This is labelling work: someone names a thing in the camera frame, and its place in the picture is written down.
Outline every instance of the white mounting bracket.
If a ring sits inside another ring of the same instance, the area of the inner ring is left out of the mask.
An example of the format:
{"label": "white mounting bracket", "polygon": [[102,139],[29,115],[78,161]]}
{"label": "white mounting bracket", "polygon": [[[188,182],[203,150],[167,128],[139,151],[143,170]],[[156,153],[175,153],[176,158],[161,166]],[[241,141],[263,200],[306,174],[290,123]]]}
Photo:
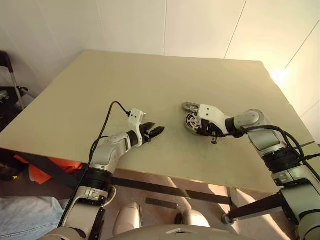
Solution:
{"label": "white mounting bracket", "polygon": [[230,117],[226,116],[215,106],[201,104],[198,112],[198,117],[200,119],[208,120],[209,122],[216,125],[219,129],[221,129],[223,134],[228,134],[228,130],[226,128],[226,119]]}
{"label": "white mounting bracket", "polygon": [[140,133],[140,125],[145,115],[146,114],[143,111],[133,108],[129,116],[129,129],[134,131],[138,138],[138,144],[135,145],[137,148],[143,143],[142,135]]}

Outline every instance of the person's leg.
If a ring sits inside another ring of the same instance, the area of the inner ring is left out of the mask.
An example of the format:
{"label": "person's leg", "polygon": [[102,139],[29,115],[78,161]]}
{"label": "person's leg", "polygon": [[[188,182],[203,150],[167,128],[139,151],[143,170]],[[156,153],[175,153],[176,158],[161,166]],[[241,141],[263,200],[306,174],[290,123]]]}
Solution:
{"label": "person's leg", "polygon": [[36,240],[55,229],[64,209],[54,197],[0,198],[0,240]]}

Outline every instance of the black cable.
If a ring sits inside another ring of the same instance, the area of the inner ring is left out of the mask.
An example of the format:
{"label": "black cable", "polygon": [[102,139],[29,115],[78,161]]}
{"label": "black cable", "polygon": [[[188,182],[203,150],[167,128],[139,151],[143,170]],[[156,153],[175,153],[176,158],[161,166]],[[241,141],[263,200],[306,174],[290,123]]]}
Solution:
{"label": "black cable", "polygon": [[[234,131],[234,132],[231,132],[228,134],[217,135],[216,137],[226,137],[226,136],[231,136],[234,134],[243,134],[244,135],[244,134],[248,134],[248,132],[250,132],[250,131],[258,130],[258,129],[268,129],[268,130],[280,132],[281,135],[283,136],[285,143],[288,145],[288,147],[290,147],[291,149],[294,150],[294,152],[297,154],[297,156],[299,157],[299,160],[302,162],[302,164],[305,165],[307,168],[309,168],[310,171],[313,173],[313,175],[320,181],[320,175],[307,162],[307,160],[310,160],[312,158],[320,157],[320,153],[305,156],[305,153],[304,153],[301,145],[299,144],[299,142],[290,133],[282,130],[278,126],[273,126],[273,125],[252,126],[252,127],[248,127],[248,128],[242,128],[241,130]],[[297,152],[296,149],[292,146],[292,144],[288,138],[292,140],[292,142],[295,144],[295,146],[299,152]]]}
{"label": "black cable", "polygon": [[108,138],[109,136],[101,136],[99,139],[96,139],[93,144],[91,145],[91,149],[90,149],[90,153],[89,153],[89,159],[92,159],[93,157],[93,154],[94,154],[94,151],[93,151],[93,148],[95,145],[98,144],[99,140],[100,139],[105,139],[105,138]]}
{"label": "black cable", "polygon": [[113,102],[111,103],[111,105],[110,105],[110,107],[109,107],[109,110],[108,110],[108,113],[107,113],[107,115],[106,115],[105,121],[104,121],[104,123],[103,123],[102,129],[101,129],[101,131],[100,131],[100,133],[99,133],[99,136],[97,137],[97,139],[93,142],[93,144],[92,144],[92,146],[91,146],[90,153],[89,153],[88,167],[89,167],[89,165],[90,165],[90,163],[91,163],[92,157],[93,157],[93,155],[94,155],[94,152],[95,152],[95,150],[96,150],[96,148],[97,148],[97,146],[98,146],[98,143],[99,143],[100,139],[103,138],[103,137],[102,137],[102,134],[103,134],[104,131],[105,131],[105,128],[106,128],[106,125],[107,125],[107,123],[108,123],[108,120],[109,120],[109,117],[110,117],[110,114],[111,114],[111,110],[112,110],[112,107],[113,107],[114,104],[118,104],[118,105],[121,107],[121,109],[125,112],[125,114],[126,114],[127,116],[130,116],[130,111],[127,111],[127,110],[121,105],[120,102],[118,102],[118,101],[113,101]]}
{"label": "black cable", "polygon": [[[91,149],[90,149],[90,153],[89,153],[89,162],[88,162],[88,165],[87,165],[86,169],[84,170],[84,173],[83,173],[83,175],[82,175],[82,177],[81,177],[78,185],[76,186],[75,190],[74,190],[73,193],[72,193],[72,196],[71,196],[71,198],[70,198],[70,199],[72,199],[72,200],[75,198],[76,193],[77,193],[77,189],[80,187],[80,184],[81,184],[81,182],[83,181],[83,179],[84,179],[84,177],[85,177],[85,175],[86,175],[87,170],[89,169],[89,166],[90,166],[92,157],[93,157],[94,152],[95,152],[95,150],[96,150],[96,148],[97,148],[97,146],[98,146],[99,141],[100,141],[101,139],[103,139],[103,138],[107,138],[107,137],[108,137],[108,136],[102,136],[102,134],[103,134],[104,131],[105,131],[105,128],[106,128],[106,125],[107,125],[107,123],[108,123],[108,120],[109,120],[109,117],[110,117],[110,113],[111,113],[111,110],[112,110],[112,107],[113,107],[114,104],[118,104],[118,105],[121,107],[121,109],[125,112],[125,114],[126,114],[127,116],[130,116],[130,111],[127,111],[118,101],[113,101],[113,102],[111,103],[111,105],[110,105],[110,107],[109,107],[109,110],[108,110],[108,113],[107,113],[107,115],[106,115],[106,118],[105,118],[103,127],[102,127],[102,129],[101,129],[101,131],[100,131],[100,133],[99,133],[99,136],[98,136],[98,138],[93,142],[93,144],[91,145]],[[71,204],[72,204],[72,201],[69,201],[68,204],[67,204],[67,206],[66,206],[66,208],[65,208],[65,210],[64,210],[64,212],[63,212],[63,214],[62,214],[62,217],[61,217],[61,219],[60,219],[60,222],[59,222],[59,224],[58,224],[58,227],[61,227],[61,226],[62,226],[63,220],[65,219],[66,214],[67,214],[69,208],[71,207]]]}

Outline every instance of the white wall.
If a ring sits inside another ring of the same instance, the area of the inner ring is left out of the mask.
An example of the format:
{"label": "white wall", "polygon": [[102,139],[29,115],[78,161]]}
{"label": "white wall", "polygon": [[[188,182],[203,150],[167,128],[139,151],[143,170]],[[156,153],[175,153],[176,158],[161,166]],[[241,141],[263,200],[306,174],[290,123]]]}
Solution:
{"label": "white wall", "polygon": [[83,49],[262,61],[320,143],[319,19],[319,0],[2,0],[0,49],[35,94]]}

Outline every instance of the beige tabletop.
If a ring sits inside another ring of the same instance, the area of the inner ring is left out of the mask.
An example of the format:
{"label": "beige tabletop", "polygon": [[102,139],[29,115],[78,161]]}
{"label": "beige tabletop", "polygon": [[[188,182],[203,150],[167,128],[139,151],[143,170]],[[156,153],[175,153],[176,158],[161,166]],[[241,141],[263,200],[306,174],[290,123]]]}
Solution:
{"label": "beige tabletop", "polygon": [[[189,133],[183,102],[212,105],[228,116],[259,109],[301,144],[314,141],[261,62],[86,50],[0,134],[0,147],[87,163],[112,101],[166,127],[121,158],[118,167],[126,170],[278,190],[246,136],[213,145]],[[119,131],[128,131],[128,118],[115,105],[105,135]],[[315,143],[304,149],[319,151]],[[318,159],[310,163],[320,170]]]}

